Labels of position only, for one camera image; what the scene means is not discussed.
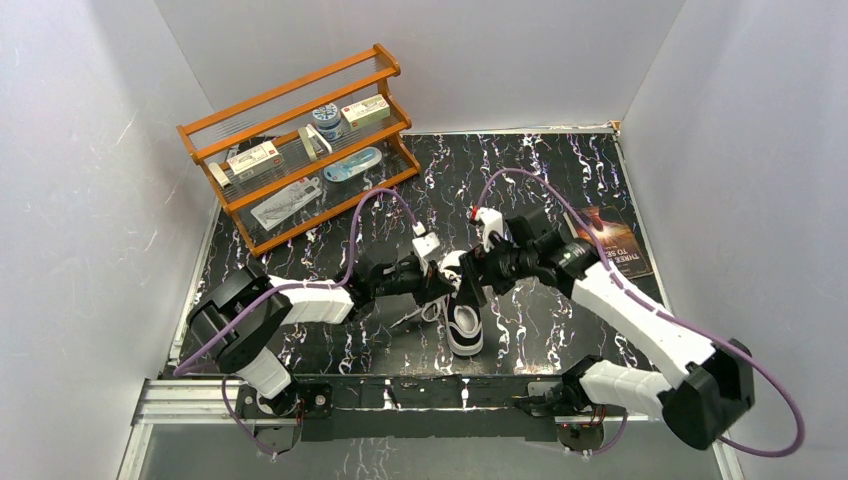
book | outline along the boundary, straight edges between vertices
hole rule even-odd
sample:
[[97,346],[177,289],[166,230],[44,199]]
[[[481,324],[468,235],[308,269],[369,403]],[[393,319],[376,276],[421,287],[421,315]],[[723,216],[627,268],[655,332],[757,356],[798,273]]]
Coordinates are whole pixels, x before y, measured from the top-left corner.
[[[651,262],[636,241],[636,235],[621,217],[621,212],[617,208],[611,205],[588,207],[577,210],[577,214],[598,237],[610,262],[613,262],[625,277],[633,279],[654,272]],[[592,241],[589,234],[576,226],[569,215],[566,215],[566,219],[575,237]]]

wooden shelf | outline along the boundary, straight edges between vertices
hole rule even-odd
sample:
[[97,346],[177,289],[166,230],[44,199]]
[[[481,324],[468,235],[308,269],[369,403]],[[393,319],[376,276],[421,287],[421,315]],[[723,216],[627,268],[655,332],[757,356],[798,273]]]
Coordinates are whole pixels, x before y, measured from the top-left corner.
[[[310,175],[320,173],[325,167],[342,160],[371,145],[381,145],[386,162],[393,158],[393,167],[404,168],[392,173],[374,187],[390,187],[417,173],[421,166],[400,140],[400,132],[412,126],[406,112],[397,104],[389,91],[387,79],[400,74],[400,66],[394,57],[381,45],[330,65],[298,80],[281,85],[252,99],[217,112],[186,126],[177,127],[189,155],[209,179],[226,213],[233,217],[254,255],[260,255],[289,238],[313,228],[315,225],[355,206],[365,193],[352,189],[345,198],[338,197],[335,189],[333,205],[327,206],[317,216],[302,224],[289,225],[285,231],[259,232],[257,222],[249,212],[264,199],[286,186]],[[344,131],[330,142],[333,153],[317,161],[310,161],[296,128],[311,120],[312,110],[341,99],[362,97],[380,93],[389,103],[390,115],[356,131]],[[274,129],[296,125],[294,131],[285,135],[274,135]],[[282,154],[283,162],[249,180],[241,181],[223,162],[221,169],[230,179],[231,185],[221,188],[209,171],[210,157],[236,145],[247,144],[259,137],[273,138],[274,145]]]

white wall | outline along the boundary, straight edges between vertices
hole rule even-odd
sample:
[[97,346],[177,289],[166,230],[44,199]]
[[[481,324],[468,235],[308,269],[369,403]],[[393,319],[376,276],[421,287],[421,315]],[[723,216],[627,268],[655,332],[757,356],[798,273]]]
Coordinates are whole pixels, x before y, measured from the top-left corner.
[[151,0],[0,6],[0,477],[116,475],[213,202],[174,126],[210,112]]
[[[635,197],[676,313],[741,339],[801,404],[796,455],[746,478],[848,469],[848,3],[689,0],[622,126]],[[733,429],[787,445],[768,384]]]
[[620,119],[683,0],[156,0],[215,109],[382,43],[415,131]]

small box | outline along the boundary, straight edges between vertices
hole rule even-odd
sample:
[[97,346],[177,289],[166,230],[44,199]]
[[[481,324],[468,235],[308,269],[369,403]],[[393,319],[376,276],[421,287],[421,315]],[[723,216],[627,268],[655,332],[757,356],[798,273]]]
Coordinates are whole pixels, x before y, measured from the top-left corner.
[[350,125],[350,131],[382,120],[388,117],[390,113],[389,102],[382,95],[374,95],[342,109],[342,115]]
[[270,141],[264,142],[227,160],[227,163],[230,164],[230,168],[233,170],[233,174],[239,180],[253,178],[260,173],[264,173],[280,165],[282,162],[283,156],[280,155],[277,147]]

black marble surface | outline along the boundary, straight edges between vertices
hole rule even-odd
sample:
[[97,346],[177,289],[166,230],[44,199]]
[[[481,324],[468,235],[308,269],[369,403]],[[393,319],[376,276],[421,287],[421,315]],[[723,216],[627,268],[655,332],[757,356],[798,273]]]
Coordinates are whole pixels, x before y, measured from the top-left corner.
[[[475,229],[467,221],[472,204],[491,174],[502,167],[519,167],[546,178],[575,208],[614,205],[647,252],[612,134],[410,135],[404,141],[424,171],[397,190],[418,218],[438,233],[447,251],[465,250],[478,243]],[[487,203],[505,216],[521,213],[530,205],[544,205],[552,219],[562,219],[563,208],[523,176],[499,179]],[[351,217],[352,210],[259,261],[270,274],[283,278],[333,277],[347,260]],[[402,256],[410,251],[411,238],[410,227],[394,200],[375,201],[363,210],[360,247],[384,242],[387,248],[398,248]],[[222,212],[195,299],[220,285],[249,257],[233,222]],[[634,283],[660,300],[653,276]],[[411,296],[381,298],[375,311],[361,322],[285,326],[269,347],[294,373],[311,374],[556,373],[587,354],[651,368],[641,352],[612,327],[536,281],[520,282],[483,309],[485,343],[472,359],[451,354],[444,327],[438,322],[412,318],[391,327],[415,309]],[[194,337],[187,335],[181,358],[198,347]]]

